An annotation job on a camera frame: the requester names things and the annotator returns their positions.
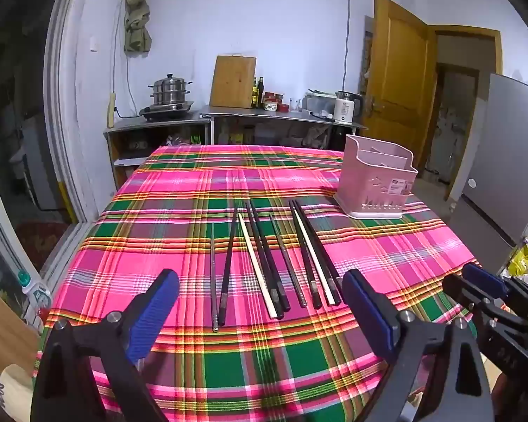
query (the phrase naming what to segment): stainless steel counter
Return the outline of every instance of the stainless steel counter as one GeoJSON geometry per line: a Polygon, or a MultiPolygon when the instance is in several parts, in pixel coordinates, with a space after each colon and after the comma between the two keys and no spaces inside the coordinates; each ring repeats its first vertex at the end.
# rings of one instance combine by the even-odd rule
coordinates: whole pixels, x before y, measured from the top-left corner
{"type": "Polygon", "coordinates": [[[118,119],[112,128],[106,128],[103,132],[127,132],[129,130],[168,127],[173,125],[209,125],[210,122],[211,120],[209,117],[202,117],[198,112],[189,112],[185,116],[179,117],[177,119],[168,119],[154,122],[148,122],[143,116],[139,116],[131,117],[129,119],[118,119]]]}
{"type": "Polygon", "coordinates": [[[339,125],[347,126],[353,129],[367,129],[360,123],[352,123],[351,125],[344,125],[336,123],[333,120],[322,119],[309,115],[307,112],[276,112],[265,111],[264,109],[245,109],[245,108],[222,108],[218,106],[204,106],[200,115],[203,117],[220,117],[220,116],[234,116],[234,117],[260,117],[262,119],[283,119],[283,120],[297,120],[299,122],[322,123],[323,125],[339,125]]]}

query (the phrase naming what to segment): chopsticks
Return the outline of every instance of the chopsticks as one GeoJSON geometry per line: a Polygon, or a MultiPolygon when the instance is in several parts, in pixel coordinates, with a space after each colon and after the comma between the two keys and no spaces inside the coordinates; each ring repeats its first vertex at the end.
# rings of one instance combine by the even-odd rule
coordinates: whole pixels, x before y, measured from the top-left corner
{"type": "Polygon", "coordinates": [[[291,260],[289,259],[288,250],[285,248],[284,240],[282,239],[282,234],[277,228],[276,221],[274,221],[274,218],[272,217],[271,214],[270,214],[270,223],[272,224],[272,228],[274,229],[274,234],[276,235],[277,244],[280,247],[280,251],[282,252],[282,257],[284,258],[285,267],[288,270],[289,278],[291,279],[293,288],[296,290],[296,294],[300,302],[300,306],[304,308],[305,306],[307,306],[307,300],[305,300],[305,296],[303,295],[303,290],[301,290],[301,285],[299,281],[297,280],[296,272],[293,269],[291,260]]]}
{"type": "MultiPolygon", "coordinates": [[[[249,213],[248,208],[246,210],[246,213],[248,214],[248,217],[250,218],[250,213],[249,213]]],[[[240,228],[243,231],[244,241],[246,243],[246,248],[248,249],[248,255],[251,257],[252,266],[256,274],[256,279],[258,281],[258,286],[260,287],[260,292],[262,292],[262,296],[264,297],[264,303],[266,304],[266,308],[268,309],[268,314],[270,315],[270,318],[272,319],[278,318],[278,312],[276,310],[274,303],[272,302],[270,293],[268,292],[268,289],[266,288],[264,276],[262,275],[262,270],[260,269],[260,266],[258,265],[258,261],[256,259],[256,255],[254,254],[254,249],[252,248],[252,243],[251,243],[251,237],[248,234],[248,230],[246,229],[246,224],[244,222],[243,216],[240,214],[240,211],[237,212],[237,215],[239,216],[240,228]]]]}
{"type": "MultiPolygon", "coordinates": [[[[217,316],[217,325],[222,327],[225,325],[225,315],[227,313],[227,300],[228,300],[228,286],[229,286],[229,279],[231,278],[231,259],[232,259],[232,246],[235,241],[235,225],[237,224],[237,207],[235,206],[235,210],[232,213],[232,222],[231,222],[231,231],[229,232],[229,242],[227,246],[227,255],[225,256],[225,270],[223,271],[223,283],[221,284],[221,298],[219,301],[219,314],[217,316]]],[[[213,227],[211,229],[211,239],[213,242],[213,227]]],[[[212,246],[212,259],[214,259],[214,249],[212,246]]],[[[213,321],[213,331],[217,331],[215,329],[215,321],[213,321]]]]}
{"type": "Polygon", "coordinates": [[[260,265],[262,265],[262,273],[264,275],[264,279],[266,280],[266,286],[268,287],[272,303],[274,304],[274,308],[276,309],[277,318],[281,320],[284,318],[283,303],[280,301],[280,294],[277,287],[276,279],[272,275],[269,262],[266,259],[266,255],[262,246],[262,239],[260,239],[260,232],[255,224],[255,218],[253,218],[251,205],[248,203],[248,201],[246,201],[246,213],[248,214],[248,220],[252,228],[252,235],[254,236],[254,242],[256,243],[258,258],[260,260],[260,265]]]}
{"type": "Polygon", "coordinates": [[[305,239],[303,237],[303,232],[299,225],[299,222],[296,220],[296,211],[295,207],[291,202],[289,202],[289,208],[291,209],[291,216],[293,216],[293,224],[296,228],[297,240],[300,243],[301,256],[303,257],[303,266],[305,267],[305,273],[307,275],[307,282],[309,283],[309,290],[311,291],[311,299],[313,300],[313,307],[315,309],[322,308],[321,297],[319,296],[319,289],[317,288],[317,283],[315,281],[315,274],[311,268],[311,261],[309,259],[309,254],[307,252],[307,246],[305,244],[305,239]]]}
{"type": "MultiPolygon", "coordinates": [[[[313,244],[311,243],[311,240],[309,239],[309,236],[307,234],[307,231],[305,229],[305,226],[303,222],[301,221],[301,218],[299,216],[299,213],[296,209],[296,203],[294,201],[290,201],[290,207],[291,207],[291,214],[293,215],[294,222],[297,222],[299,225],[301,232],[303,234],[303,242],[307,246],[307,250],[309,251],[309,254],[311,255],[311,259],[313,260],[313,264],[315,265],[315,269],[317,270],[317,274],[319,275],[319,280],[321,281],[322,289],[325,294],[325,298],[327,299],[328,306],[333,306],[340,304],[340,297],[336,293],[336,290],[334,290],[334,293],[331,292],[331,286],[329,285],[329,282],[327,278],[325,277],[325,274],[322,270],[322,266],[319,262],[319,259],[317,257],[317,254],[315,253],[315,249],[313,248],[313,244]]],[[[331,279],[331,285],[334,287],[334,282],[331,279]]]]}
{"type": "Polygon", "coordinates": [[[322,245],[321,240],[319,239],[319,235],[317,235],[317,232],[313,228],[313,225],[311,225],[311,221],[305,214],[305,211],[303,211],[303,208],[301,207],[300,203],[297,200],[293,200],[293,204],[296,207],[297,212],[299,212],[300,217],[303,219],[303,224],[307,228],[308,235],[311,238],[311,243],[313,244],[314,248],[318,251],[317,257],[319,257],[321,266],[323,268],[326,268],[329,272],[329,274],[327,274],[327,283],[329,285],[329,288],[331,289],[331,292],[333,293],[335,305],[338,306],[341,303],[341,299],[342,301],[344,301],[344,295],[342,294],[342,278],[338,274],[338,271],[334,266],[331,257],[327,252],[327,249],[325,249],[325,246],[322,245]]]}
{"type": "Polygon", "coordinates": [[[264,249],[264,257],[268,261],[268,268],[270,270],[272,280],[275,281],[276,288],[277,288],[277,294],[280,297],[280,303],[282,303],[282,309],[284,310],[284,312],[288,312],[291,309],[291,306],[289,305],[288,297],[285,294],[284,285],[282,283],[282,278],[280,277],[280,273],[277,270],[276,262],[274,262],[274,258],[272,256],[272,252],[270,251],[270,246],[268,245],[266,234],[264,233],[262,229],[262,224],[260,223],[260,218],[258,217],[258,212],[256,210],[256,207],[254,206],[254,203],[252,203],[252,200],[250,203],[251,203],[251,208],[252,208],[252,215],[254,216],[254,221],[256,222],[256,228],[257,228],[258,234],[260,235],[260,241],[262,241],[262,248],[264,249]]]}
{"type": "Polygon", "coordinates": [[[215,281],[215,235],[211,224],[211,248],[209,254],[209,290],[211,292],[211,324],[214,332],[219,331],[217,322],[217,282],[215,281]]]}

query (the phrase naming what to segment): plastic utensil caddy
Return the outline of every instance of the plastic utensil caddy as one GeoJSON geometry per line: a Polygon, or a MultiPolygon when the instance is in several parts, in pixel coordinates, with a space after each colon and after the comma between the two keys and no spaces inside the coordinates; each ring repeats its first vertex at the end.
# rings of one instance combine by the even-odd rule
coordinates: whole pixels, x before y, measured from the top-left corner
{"type": "Polygon", "coordinates": [[[355,219],[400,219],[418,174],[412,163],[400,145],[347,135],[334,199],[355,219]]]}

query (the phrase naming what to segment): stainless steel chopstick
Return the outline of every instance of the stainless steel chopstick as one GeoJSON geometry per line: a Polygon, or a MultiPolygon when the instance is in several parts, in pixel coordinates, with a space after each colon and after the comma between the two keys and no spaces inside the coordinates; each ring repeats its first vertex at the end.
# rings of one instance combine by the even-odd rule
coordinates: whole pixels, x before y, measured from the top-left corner
{"type": "Polygon", "coordinates": [[[291,260],[289,259],[288,250],[285,247],[284,240],[282,239],[282,234],[280,233],[279,228],[277,228],[276,221],[274,221],[274,218],[272,217],[271,214],[270,214],[270,223],[272,224],[272,228],[274,229],[274,234],[276,235],[276,239],[277,239],[277,245],[280,247],[280,251],[282,252],[282,257],[284,258],[285,267],[288,270],[289,278],[291,279],[293,288],[296,291],[297,298],[300,302],[300,306],[304,308],[305,306],[307,306],[307,300],[305,300],[303,290],[301,290],[301,285],[299,281],[297,280],[296,272],[293,269],[291,260]]]}

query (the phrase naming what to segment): white chopstick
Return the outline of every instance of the white chopstick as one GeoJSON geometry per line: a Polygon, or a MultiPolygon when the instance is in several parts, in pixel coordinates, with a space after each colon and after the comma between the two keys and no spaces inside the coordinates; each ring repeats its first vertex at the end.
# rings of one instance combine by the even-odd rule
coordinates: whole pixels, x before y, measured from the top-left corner
{"type": "Polygon", "coordinates": [[[262,275],[262,270],[258,265],[254,249],[252,248],[251,237],[248,235],[248,230],[246,229],[246,224],[244,223],[244,219],[243,216],[240,214],[240,211],[238,211],[238,215],[240,228],[243,231],[246,247],[248,248],[248,255],[251,256],[252,266],[254,268],[254,272],[256,273],[256,279],[258,280],[260,291],[262,292],[262,296],[264,297],[264,303],[266,304],[266,308],[268,309],[268,314],[270,315],[270,318],[275,319],[277,318],[276,308],[274,308],[272,298],[270,296],[270,293],[268,292],[268,288],[266,287],[264,276],[262,275]]]}
{"type": "Polygon", "coordinates": [[[305,243],[307,243],[307,248],[309,249],[309,253],[311,254],[311,259],[313,259],[313,264],[315,265],[315,269],[317,270],[317,274],[319,275],[319,280],[321,281],[322,288],[325,291],[325,298],[327,298],[327,304],[328,306],[334,306],[335,303],[334,303],[333,294],[331,292],[331,288],[329,287],[327,283],[327,278],[325,278],[325,273],[322,271],[322,266],[319,263],[319,259],[317,258],[315,249],[313,249],[313,245],[311,245],[311,240],[309,239],[309,235],[307,234],[307,231],[305,230],[305,227],[303,226],[303,221],[299,217],[297,208],[294,207],[293,212],[295,212],[296,214],[297,222],[299,223],[301,231],[303,232],[305,243]]]}

